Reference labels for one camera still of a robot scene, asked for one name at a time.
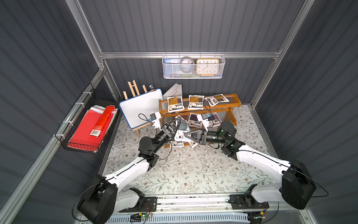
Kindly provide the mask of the white plain bag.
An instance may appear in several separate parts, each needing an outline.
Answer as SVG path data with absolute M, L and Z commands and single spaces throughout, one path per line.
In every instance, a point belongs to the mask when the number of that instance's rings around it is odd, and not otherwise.
M 173 148 L 185 146 L 183 141 L 170 141 L 170 144 Z
M 188 144 L 190 145 L 191 148 L 194 148 L 198 145 L 198 143 L 196 143 L 194 141 L 190 141 Z
M 191 140 L 184 135 L 185 133 L 190 132 L 190 127 L 188 125 L 188 122 L 180 115 L 176 116 L 175 118 L 181 118 L 181 121 L 180 121 L 179 128 L 174 136 L 174 140 L 189 143 Z

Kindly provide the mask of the purple coffee bag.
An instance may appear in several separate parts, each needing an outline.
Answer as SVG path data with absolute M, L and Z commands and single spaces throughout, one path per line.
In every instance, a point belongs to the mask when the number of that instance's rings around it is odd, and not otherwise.
M 202 122 L 198 120 L 198 114 L 190 113 L 187 123 L 190 127 L 201 128 Z
M 209 127 L 218 127 L 221 125 L 222 121 L 217 113 L 211 113 L 208 115 Z

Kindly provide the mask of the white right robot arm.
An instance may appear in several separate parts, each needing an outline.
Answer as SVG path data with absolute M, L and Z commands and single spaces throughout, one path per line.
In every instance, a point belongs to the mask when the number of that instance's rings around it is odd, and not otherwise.
M 236 139 L 236 128 L 230 121 L 221 123 L 216 131 L 196 129 L 184 133 L 191 141 L 205 145 L 217 143 L 229 158 L 254 166 L 273 177 L 275 184 L 254 184 L 248 194 L 258 203 L 286 202 L 291 207 L 303 210 L 317 184 L 311 178 L 306 166 L 300 161 L 285 161 L 258 150 Z

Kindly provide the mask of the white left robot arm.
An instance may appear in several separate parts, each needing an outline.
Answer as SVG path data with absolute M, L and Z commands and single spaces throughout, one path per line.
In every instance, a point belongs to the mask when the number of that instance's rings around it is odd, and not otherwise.
M 144 194 L 136 188 L 126 192 L 122 189 L 155 166 L 159 160 L 156 152 L 175 136 L 181 120 L 177 117 L 167 122 L 153 138 L 148 136 L 141 138 L 138 157 L 125 167 L 106 176 L 94 176 L 88 189 L 77 198 L 73 209 L 82 213 L 86 221 L 104 224 L 114 212 L 139 206 Z

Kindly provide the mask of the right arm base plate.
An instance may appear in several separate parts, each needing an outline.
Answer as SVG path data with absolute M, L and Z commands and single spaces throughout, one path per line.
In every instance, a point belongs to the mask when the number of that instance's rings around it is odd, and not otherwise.
M 251 185 L 244 193 L 242 194 L 233 194 L 229 196 L 228 203 L 231 204 L 233 210 L 247 210 L 247 209 L 264 209 L 269 208 L 267 202 L 259 203 L 251 195 L 254 187 L 257 184 Z

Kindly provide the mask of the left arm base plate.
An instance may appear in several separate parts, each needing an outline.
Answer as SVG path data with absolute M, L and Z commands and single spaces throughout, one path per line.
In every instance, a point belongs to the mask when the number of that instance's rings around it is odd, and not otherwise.
M 130 188 L 126 192 L 118 194 L 114 211 L 121 213 L 156 211 L 157 205 L 157 197 L 145 196 L 137 188 Z

